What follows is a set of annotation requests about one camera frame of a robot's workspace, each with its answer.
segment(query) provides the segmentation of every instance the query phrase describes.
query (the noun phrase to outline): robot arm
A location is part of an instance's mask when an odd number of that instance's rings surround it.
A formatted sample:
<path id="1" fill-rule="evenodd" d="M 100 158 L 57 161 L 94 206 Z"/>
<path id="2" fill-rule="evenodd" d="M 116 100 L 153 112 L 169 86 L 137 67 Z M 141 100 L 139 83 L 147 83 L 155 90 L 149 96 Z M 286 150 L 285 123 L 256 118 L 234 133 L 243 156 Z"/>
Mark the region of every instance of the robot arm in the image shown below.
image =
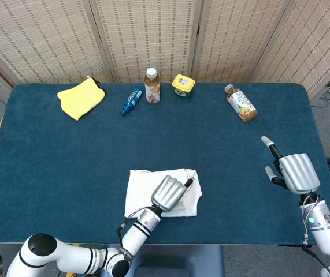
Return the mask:
<path id="1" fill-rule="evenodd" d="M 278 178 L 270 167 L 265 167 L 269 179 L 276 185 L 288 189 L 291 193 L 301 198 L 300 209 L 305 226 L 302 249 L 313 257 L 316 255 L 307 248 L 308 230 L 323 254 L 330 256 L 330 210 L 325 200 L 315 191 L 320 186 L 320 181 L 309 157 L 303 154 L 283 156 L 276 148 L 275 143 L 267 137 L 261 138 L 262 142 L 270 149 L 275 161 L 274 165 L 284 179 Z M 330 267 L 323 268 L 322 277 L 329 277 Z"/>
<path id="2" fill-rule="evenodd" d="M 122 238 L 121 247 L 92 249 L 65 244 L 47 234 L 29 237 L 12 261 L 7 277 L 40 277 L 51 261 L 64 272 L 92 274 L 98 268 L 112 277 L 123 277 L 129 271 L 132 259 L 161 221 L 163 212 L 170 212 L 193 183 L 190 178 L 184 185 L 166 176 L 152 194 L 152 207 L 145 208 Z"/>

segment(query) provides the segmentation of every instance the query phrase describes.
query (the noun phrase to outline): blue table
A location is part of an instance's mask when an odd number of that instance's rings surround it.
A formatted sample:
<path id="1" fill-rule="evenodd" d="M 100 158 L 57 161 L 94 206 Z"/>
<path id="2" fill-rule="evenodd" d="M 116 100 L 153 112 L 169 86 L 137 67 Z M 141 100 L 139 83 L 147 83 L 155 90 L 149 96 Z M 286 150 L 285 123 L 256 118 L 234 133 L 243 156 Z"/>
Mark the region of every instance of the blue table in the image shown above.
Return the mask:
<path id="1" fill-rule="evenodd" d="M 161 102 L 142 98 L 120 111 L 141 84 L 101 84 L 106 97 L 79 121 L 57 92 L 73 84 L 23 84 L 9 98 L 0 129 L 0 242 L 48 233 L 65 242 L 115 243 L 130 169 L 192 168 L 203 196 L 198 216 L 164 218 L 148 243 L 300 244 L 299 198 L 271 184 L 273 158 L 306 152 L 330 208 L 330 175 L 307 93 L 297 84 L 236 84 L 256 106 L 243 123 L 225 84 L 197 84 L 189 99 L 161 85 Z"/>

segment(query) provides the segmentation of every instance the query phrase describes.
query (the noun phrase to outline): yellow sponge cloth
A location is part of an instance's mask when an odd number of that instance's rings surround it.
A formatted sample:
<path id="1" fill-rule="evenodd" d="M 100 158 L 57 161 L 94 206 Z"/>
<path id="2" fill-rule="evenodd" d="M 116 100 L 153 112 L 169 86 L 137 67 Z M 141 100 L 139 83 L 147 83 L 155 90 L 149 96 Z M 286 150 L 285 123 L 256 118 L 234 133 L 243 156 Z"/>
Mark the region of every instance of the yellow sponge cloth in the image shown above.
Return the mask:
<path id="1" fill-rule="evenodd" d="M 105 97 L 105 92 L 98 88 L 92 78 L 88 78 L 74 88 L 60 91 L 61 108 L 74 120 L 94 108 Z"/>

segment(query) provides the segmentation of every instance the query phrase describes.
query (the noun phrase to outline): folded white cloth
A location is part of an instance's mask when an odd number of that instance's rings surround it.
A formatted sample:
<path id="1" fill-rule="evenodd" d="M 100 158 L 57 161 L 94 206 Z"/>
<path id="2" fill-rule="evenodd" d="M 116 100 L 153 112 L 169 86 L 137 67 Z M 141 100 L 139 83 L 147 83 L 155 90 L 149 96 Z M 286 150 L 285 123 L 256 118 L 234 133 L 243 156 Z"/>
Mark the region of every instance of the folded white cloth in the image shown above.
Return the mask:
<path id="1" fill-rule="evenodd" d="M 194 182 L 187 189 L 179 203 L 170 212 L 164 212 L 164 217 L 196 216 L 198 199 L 202 196 L 201 186 L 195 170 L 177 169 L 151 172 L 147 170 L 130 170 L 128 189 L 126 191 L 125 217 L 130 216 L 137 209 L 152 206 L 151 196 L 161 181 L 170 175 L 179 182 L 185 183 L 190 177 Z"/>

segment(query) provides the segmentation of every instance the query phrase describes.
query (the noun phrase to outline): food container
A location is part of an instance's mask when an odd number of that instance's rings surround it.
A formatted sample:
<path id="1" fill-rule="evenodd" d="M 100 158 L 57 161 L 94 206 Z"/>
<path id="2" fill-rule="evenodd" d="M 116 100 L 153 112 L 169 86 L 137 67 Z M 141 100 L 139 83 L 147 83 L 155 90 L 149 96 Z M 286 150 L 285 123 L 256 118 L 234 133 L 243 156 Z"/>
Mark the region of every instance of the food container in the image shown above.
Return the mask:
<path id="1" fill-rule="evenodd" d="M 175 88 L 175 93 L 182 98 L 189 98 L 194 87 L 195 81 L 187 76 L 178 74 L 172 81 L 172 86 Z"/>

